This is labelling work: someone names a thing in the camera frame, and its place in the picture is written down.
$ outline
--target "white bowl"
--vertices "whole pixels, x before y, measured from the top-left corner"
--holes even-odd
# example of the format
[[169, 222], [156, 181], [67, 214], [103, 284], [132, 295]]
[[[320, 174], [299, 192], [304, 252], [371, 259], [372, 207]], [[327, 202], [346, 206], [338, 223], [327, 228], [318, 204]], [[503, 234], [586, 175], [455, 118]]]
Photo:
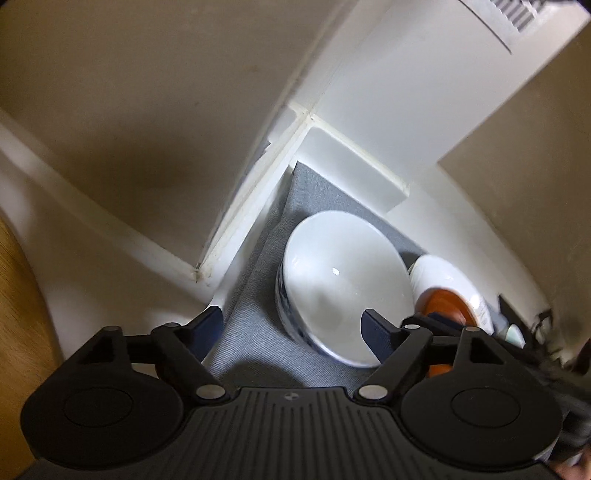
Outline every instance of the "white bowl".
[[433, 290], [445, 288], [457, 293], [471, 309], [478, 326], [489, 335], [495, 333], [485, 299], [457, 267], [435, 255], [423, 255], [410, 269], [415, 310], [422, 312]]
[[396, 326], [414, 313], [410, 279], [392, 243], [346, 212], [320, 212], [295, 228], [275, 293], [295, 340], [353, 367], [379, 365], [361, 337], [365, 309]]

